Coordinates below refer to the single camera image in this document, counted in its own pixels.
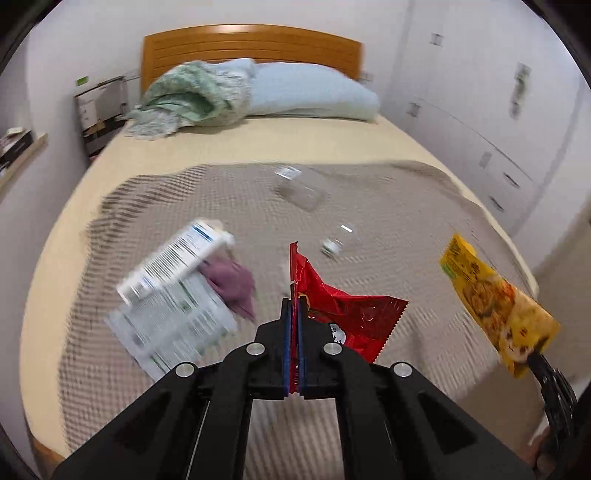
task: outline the beige bed sheet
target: beige bed sheet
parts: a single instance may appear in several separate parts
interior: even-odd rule
[[[25,308],[21,335],[22,400],[33,436],[66,457],[58,368],[67,320],[86,263],[85,230],[104,195],[130,177],[173,173],[198,164],[370,163],[416,160],[448,174],[463,195],[476,196],[411,137],[379,117],[374,124],[340,119],[252,118],[230,128],[201,128],[155,141],[116,137],[80,181],[47,239]],[[491,225],[537,283],[505,231]]]

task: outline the drawer handle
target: drawer handle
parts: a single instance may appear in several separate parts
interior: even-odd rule
[[[505,179],[509,182],[509,184],[512,187],[515,187],[516,189],[520,189],[521,185],[519,185],[515,180],[513,180],[509,175],[507,175],[505,172],[503,172],[503,175],[505,176]]]
[[[499,210],[500,212],[504,212],[505,211],[505,209],[501,205],[499,205],[499,202],[497,202],[494,197],[491,197],[489,195],[488,198],[491,199],[492,204],[496,207],[497,210]]]

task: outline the shelf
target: shelf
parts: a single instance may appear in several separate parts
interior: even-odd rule
[[[0,196],[2,196],[6,189],[12,184],[16,178],[15,174],[27,165],[29,159],[47,143],[47,134],[41,135],[37,138],[27,149],[10,165],[4,175],[0,177]]]

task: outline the green blanket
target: green blanket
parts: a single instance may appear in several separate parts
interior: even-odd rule
[[[246,115],[250,100],[248,75],[241,70],[191,61],[159,77],[142,97],[127,132],[160,138],[195,125],[230,125]]]

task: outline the red snack bag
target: red snack bag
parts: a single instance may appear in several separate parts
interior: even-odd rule
[[[385,295],[349,295],[327,285],[298,253],[297,242],[290,245],[290,275],[293,298],[307,298],[310,318],[328,323],[335,342],[352,348],[368,362],[377,358],[408,303]]]

